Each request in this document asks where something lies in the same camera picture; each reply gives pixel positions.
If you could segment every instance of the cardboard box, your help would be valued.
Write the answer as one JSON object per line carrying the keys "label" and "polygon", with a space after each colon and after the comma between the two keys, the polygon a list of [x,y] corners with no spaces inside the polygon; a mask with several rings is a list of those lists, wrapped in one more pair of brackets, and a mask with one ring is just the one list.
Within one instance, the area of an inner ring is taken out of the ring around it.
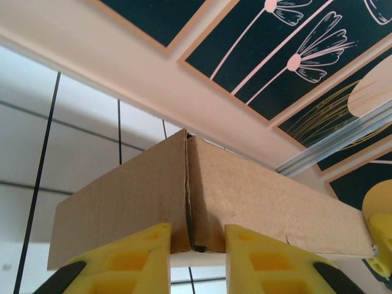
{"label": "cardboard box", "polygon": [[222,263],[225,224],[317,254],[374,255],[361,211],[182,130],[58,205],[48,268],[159,222],[173,224],[174,266]]}

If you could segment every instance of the flower stem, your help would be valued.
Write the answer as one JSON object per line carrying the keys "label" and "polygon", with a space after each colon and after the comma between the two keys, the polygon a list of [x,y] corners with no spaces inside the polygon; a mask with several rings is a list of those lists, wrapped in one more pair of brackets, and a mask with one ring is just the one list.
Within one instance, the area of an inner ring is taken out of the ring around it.
{"label": "flower stem", "polygon": [[265,8],[263,8],[256,16],[255,18],[251,21],[251,23],[248,24],[246,29],[239,35],[239,37],[235,40],[234,44],[230,47],[228,52],[226,52],[225,56],[222,58],[218,66],[215,68],[213,74],[210,76],[210,80],[213,80],[213,78],[216,76],[218,73],[219,69],[223,66],[223,63],[225,63],[226,59],[230,55],[230,53],[234,50],[234,48],[237,46],[237,44],[240,42],[240,40],[245,36],[245,34],[248,32],[248,30],[252,27],[252,25],[255,23],[255,21],[260,17],[260,15],[264,12]]}
{"label": "flower stem", "polygon": [[324,5],[317,9],[307,20],[298,26],[282,43],[280,43],[266,58],[264,58],[252,71],[238,84],[231,94],[235,95],[263,66],[266,64],[288,41],[290,41],[300,30],[302,30],[313,18],[323,11],[334,0],[328,0]]}
{"label": "flower stem", "polygon": [[263,92],[264,89],[267,88],[267,87],[270,85],[270,83],[272,83],[274,80],[276,80],[276,79],[278,78],[278,76],[280,76],[282,73],[284,73],[286,69],[287,69],[287,67],[285,66],[280,72],[278,72],[278,73],[275,75],[275,77],[273,77],[272,79],[270,79],[270,80],[267,82],[267,84],[265,84],[260,90],[258,90],[258,91],[256,92],[256,94],[254,94],[254,95],[252,96],[252,98],[250,98],[250,99],[246,102],[246,105],[249,105],[249,103],[251,103],[251,102],[261,93],[261,92]]}

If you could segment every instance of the metal strip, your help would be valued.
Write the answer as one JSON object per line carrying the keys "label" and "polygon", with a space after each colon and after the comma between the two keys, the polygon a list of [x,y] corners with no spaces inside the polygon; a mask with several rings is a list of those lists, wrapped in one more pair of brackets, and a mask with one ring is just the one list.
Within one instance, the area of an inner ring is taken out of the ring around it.
{"label": "metal strip", "polygon": [[340,130],[317,142],[307,150],[275,169],[284,176],[295,176],[347,145],[392,122],[392,100],[356,119]]}

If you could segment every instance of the white tile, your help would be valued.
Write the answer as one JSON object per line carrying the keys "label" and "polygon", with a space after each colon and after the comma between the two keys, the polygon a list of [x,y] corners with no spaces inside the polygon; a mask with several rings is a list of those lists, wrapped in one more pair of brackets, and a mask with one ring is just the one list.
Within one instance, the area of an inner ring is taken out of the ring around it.
{"label": "white tile", "polygon": [[196,294],[227,294],[226,281],[195,283]]}
{"label": "white tile", "polygon": [[170,277],[172,282],[190,281],[188,268],[171,268]]}
{"label": "white tile", "polygon": [[193,294],[192,285],[189,284],[179,284],[179,285],[171,285],[170,294]]}
{"label": "white tile", "polygon": [[170,137],[171,135],[174,135],[175,133],[180,131],[182,128],[165,121],[165,129],[166,129],[166,136]]}
{"label": "white tile", "polygon": [[0,100],[48,115],[57,72],[0,47]]}
{"label": "white tile", "polygon": [[39,192],[32,222],[30,242],[24,264],[21,293],[37,290],[55,271],[47,270],[50,236],[55,219],[56,206],[67,196]]}
{"label": "white tile", "polygon": [[76,192],[118,165],[118,143],[53,122],[41,186]]}
{"label": "white tile", "polygon": [[126,163],[128,160],[138,156],[142,151],[131,148],[125,145],[121,146],[122,162]]}
{"label": "white tile", "polygon": [[165,139],[162,120],[121,102],[121,141],[148,149]]}
{"label": "white tile", "polygon": [[0,179],[34,185],[47,120],[0,105]]}
{"label": "white tile", "polygon": [[61,75],[54,119],[118,140],[117,99]]}
{"label": "white tile", "polygon": [[0,185],[0,293],[12,293],[33,191]]}
{"label": "white tile", "polygon": [[213,279],[216,277],[225,277],[225,266],[197,266],[192,268],[192,277],[198,279]]}

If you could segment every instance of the black grout line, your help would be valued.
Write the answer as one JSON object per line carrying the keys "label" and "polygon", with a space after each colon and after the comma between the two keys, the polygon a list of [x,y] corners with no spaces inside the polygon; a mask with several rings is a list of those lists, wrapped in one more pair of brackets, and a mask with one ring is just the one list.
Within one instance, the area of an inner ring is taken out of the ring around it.
{"label": "black grout line", "polygon": [[[34,188],[35,188],[33,185],[16,183],[16,182],[11,182],[11,181],[4,181],[2,179],[0,179],[0,185],[22,188],[22,189],[32,189],[32,190],[34,190]],[[47,188],[47,187],[39,187],[39,190],[44,191],[44,192],[52,192],[52,193],[64,194],[64,195],[73,195],[74,194],[74,192],[57,190],[57,189],[52,189],[52,188]]]}
{"label": "black grout line", "polygon": [[19,261],[19,266],[18,266],[18,272],[17,272],[17,278],[15,281],[15,288],[13,289],[13,294],[19,294],[20,285],[22,282],[23,269],[25,267],[25,262],[26,262],[26,255],[27,255],[27,249],[29,246],[29,239],[30,239],[30,234],[31,234],[31,229],[32,229],[32,221],[34,218],[34,211],[36,210],[37,197],[38,197],[38,192],[39,192],[39,184],[41,182],[43,163],[45,161],[45,154],[46,154],[47,146],[48,146],[51,121],[52,121],[52,117],[53,117],[53,112],[55,110],[56,97],[57,97],[57,91],[59,88],[60,76],[61,76],[61,73],[58,72],[57,78],[56,78],[55,90],[53,91],[53,98],[52,98],[51,105],[50,105],[50,112],[49,112],[49,117],[48,117],[47,129],[45,131],[45,138],[43,140],[42,152],[41,152],[41,157],[39,160],[39,166],[38,166],[38,171],[37,171],[36,184],[34,186],[34,192],[32,195],[30,212],[29,212],[29,217],[28,217],[27,227],[26,227],[26,233],[24,235],[22,250],[21,250],[21,254],[20,254],[20,261]]}
{"label": "black grout line", "polygon": [[165,125],[165,121],[164,121],[164,120],[162,120],[162,125],[163,125],[163,127],[164,127],[165,139],[167,139],[166,125]]}
{"label": "black grout line", "polygon": [[16,106],[16,105],[14,105],[14,104],[10,104],[10,103],[8,103],[8,102],[6,102],[6,101],[1,101],[1,100],[0,100],[0,105],[3,105],[3,106],[6,106],[6,107],[9,107],[9,108],[12,108],[12,109],[14,109],[14,110],[18,110],[18,111],[27,113],[27,114],[29,114],[29,115],[38,116],[39,118],[48,119],[48,117],[47,117],[46,115],[41,115],[41,114],[38,113],[38,112],[35,112],[35,111],[32,111],[32,110],[28,110],[28,109],[25,109],[25,108],[23,108],[23,107]]}
{"label": "black grout line", "polygon": [[195,283],[194,283],[194,277],[192,275],[192,270],[190,269],[190,267],[188,268],[188,270],[189,270],[189,276],[190,276],[190,284],[192,285],[192,293],[196,294]]}
{"label": "black grout line", "polygon": [[121,151],[121,109],[120,100],[117,100],[117,115],[118,115],[118,157],[120,165],[123,164],[123,152]]}
{"label": "black grout line", "polygon": [[[193,280],[193,283],[203,283],[203,282],[215,282],[215,281],[224,281],[226,280],[226,277],[212,277],[211,279],[199,279],[199,280]],[[182,284],[190,284],[191,281],[176,281],[172,282],[171,285],[182,285]]]}
{"label": "black grout line", "polygon": [[46,187],[39,187],[39,190],[43,192],[51,192],[51,193],[64,194],[64,195],[73,195],[75,193],[75,192],[57,190],[57,189],[46,188]]}
{"label": "black grout line", "polygon": [[[34,115],[34,116],[39,117],[39,118],[48,119],[48,117],[46,115],[41,115],[38,112],[34,112],[32,110],[28,110],[28,109],[25,109],[23,107],[19,107],[19,106],[10,104],[10,103],[5,102],[5,101],[1,101],[0,100],[0,105],[3,105],[3,106],[6,106],[6,107],[9,107],[9,108],[12,108],[14,110],[18,110],[18,111],[27,113],[29,115]],[[52,118],[52,122],[58,123],[58,124],[62,124],[63,126],[70,127],[71,129],[79,130],[81,132],[84,132],[84,133],[87,133],[87,134],[90,134],[90,135],[94,135],[94,136],[97,136],[97,137],[100,137],[100,138],[103,138],[103,139],[106,139],[106,140],[109,140],[109,141],[112,141],[112,142],[115,142],[115,143],[119,142],[118,140],[115,140],[113,138],[110,138],[110,137],[107,137],[107,136],[104,136],[104,135],[92,132],[90,130],[86,130],[86,129],[82,128],[82,127],[78,127],[78,126],[75,126],[73,124],[69,124],[69,123],[67,123],[65,121],[60,121],[59,119]],[[132,144],[128,144],[128,143],[124,143],[124,142],[121,142],[121,144],[124,145],[124,146],[130,147],[130,148],[139,150],[139,151],[145,151],[145,149],[137,147],[137,146],[134,146]]]}

